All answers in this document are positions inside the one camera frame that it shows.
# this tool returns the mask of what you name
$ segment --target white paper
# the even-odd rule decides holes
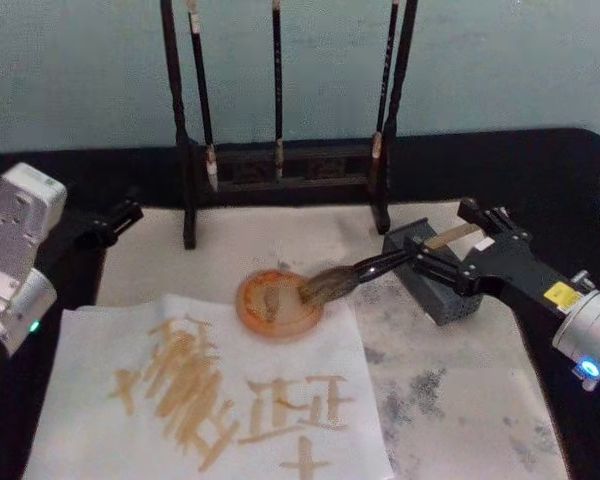
[[[154,355],[160,358],[166,351],[160,331],[148,332],[168,319],[173,319],[171,332],[181,331],[197,339],[201,327],[191,319],[210,323],[202,328],[216,347],[208,352],[219,356],[213,368],[222,375],[213,412],[230,400],[233,406],[221,422],[225,433],[239,422],[231,442],[204,472],[199,471],[208,458],[204,452],[190,445],[183,453],[173,436],[164,435],[168,419],[155,414],[168,382],[153,398],[146,398],[146,392],[155,377],[147,381],[141,377],[134,383],[130,415],[125,413],[121,398],[110,397],[117,389],[116,371],[144,375]],[[326,380],[307,380],[315,376],[342,377],[335,382],[337,396],[333,392],[329,396]],[[287,400],[278,402],[283,405],[278,412],[284,411],[286,418],[277,427],[272,425],[275,402],[267,386],[274,379],[297,382],[287,386]],[[258,396],[247,382],[262,384],[260,422],[255,422],[253,414]],[[336,397],[350,401],[340,403],[337,418],[330,420],[327,399]],[[318,423],[342,429],[301,423],[311,423],[311,411],[291,409],[290,405],[310,406],[312,402],[322,409]],[[252,438],[254,422],[261,428],[260,435],[280,433],[283,428],[287,433],[245,442]],[[208,420],[197,432],[210,447],[219,435],[218,427]],[[310,452],[314,463],[322,465],[313,470],[313,476],[301,475],[297,465],[301,446]],[[55,366],[25,477],[381,480],[393,478],[393,472],[355,316],[346,303],[329,306],[318,326],[299,340],[276,343],[248,331],[232,306],[167,295],[133,308],[90,307],[64,313]]]

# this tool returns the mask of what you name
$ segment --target light blue wall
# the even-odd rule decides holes
[[[389,6],[283,0],[285,138],[371,135]],[[217,141],[272,140],[270,1],[200,8]],[[401,133],[600,133],[600,0],[421,0],[404,98]],[[172,118],[158,0],[0,0],[0,151],[172,145]]]

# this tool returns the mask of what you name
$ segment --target gray block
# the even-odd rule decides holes
[[[384,237],[382,252],[391,252],[402,248],[406,237],[421,242],[436,235],[435,230],[429,225],[429,220],[423,218],[387,233]],[[436,252],[458,260],[449,247],[440,248]],[[482,303],[483,295],[461,297],[446,285],[414,272],[409,265],[398,267],[394,272],[423,310],[433,318],[436,325],[445,325],[471,315],[478,310]]]

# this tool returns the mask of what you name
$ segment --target white robotic arm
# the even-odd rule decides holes
[[[0,348],[7,357],[56,300],[33,265],[66,198],[62,184],[23,163],[0,178]]]
[[[586,275],[574,283],[586,282]],[[600,292],[582,285],[589,293],[567,315],[553,339],[553,346],[576,362],[574,373],[585,390],[593,390],[600,381]]]

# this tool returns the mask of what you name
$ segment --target blue led light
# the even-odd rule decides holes
[[[580,364],[580,368],[582,368],[582,370],[591,377],[595,378],[595,377],[600,376],[600,369],[596,366],[595,363],[593,363],[589,360],[584,360]]]

